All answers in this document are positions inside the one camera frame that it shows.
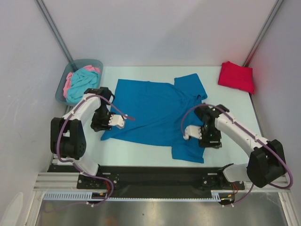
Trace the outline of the dark blue t shirt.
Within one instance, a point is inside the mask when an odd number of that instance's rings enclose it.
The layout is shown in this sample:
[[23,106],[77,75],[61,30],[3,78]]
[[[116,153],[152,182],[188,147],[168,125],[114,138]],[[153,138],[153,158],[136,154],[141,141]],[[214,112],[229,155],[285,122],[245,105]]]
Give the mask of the dark blue t shirt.
[[144,145],[169,146],[172,158],[204,163],[204,148],[198,140],[184,140],[182,129],[188,125],[203,123],[192,107],[207,98],[206,91],[195,74],[175,78],[174,84],[119,79],[114,105],[111,111],[123,113],[135,120],[127,120],[123,129],[113,127],[101,137],[140,143]]

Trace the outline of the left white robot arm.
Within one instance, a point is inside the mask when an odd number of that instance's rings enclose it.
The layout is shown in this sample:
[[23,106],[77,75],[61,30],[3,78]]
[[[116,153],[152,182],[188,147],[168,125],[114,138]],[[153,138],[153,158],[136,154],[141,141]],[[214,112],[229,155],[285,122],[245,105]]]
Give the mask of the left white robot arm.
[[54,117],[50,124],[50,150],[59,162],[71,163],[80,172],[88,174],[87,182],[93,188],[103,185],[104,177],[98,173],[98,164],[87,153],[84,125],[92,119],[95,132],[110,130],[113,113],[107,105],[115,96],[107,87],[87,89],[75,107],[61,118]]

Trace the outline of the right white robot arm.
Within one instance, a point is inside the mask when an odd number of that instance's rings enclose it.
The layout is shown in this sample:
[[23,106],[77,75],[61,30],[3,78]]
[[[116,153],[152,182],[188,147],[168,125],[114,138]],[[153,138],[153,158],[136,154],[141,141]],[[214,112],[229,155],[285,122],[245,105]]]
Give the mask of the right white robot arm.
[[293,176],[286,162],[282,144],[251,132],[238,122],[229,109],[223,105],[197,105],[195,115],[203,122],[203,126],[193,129],[192,137],[198,139],[202,148],[220,148],[221,134],[226,134],[246,153],[247,164],[229,164],[224,166],[222,174],[217,177],[217,184],[222,189],[228,189],[236,181],[249,181],[256,187],[266,185],[276,187],[274,180],[288,174],[289,184],[293,185]]

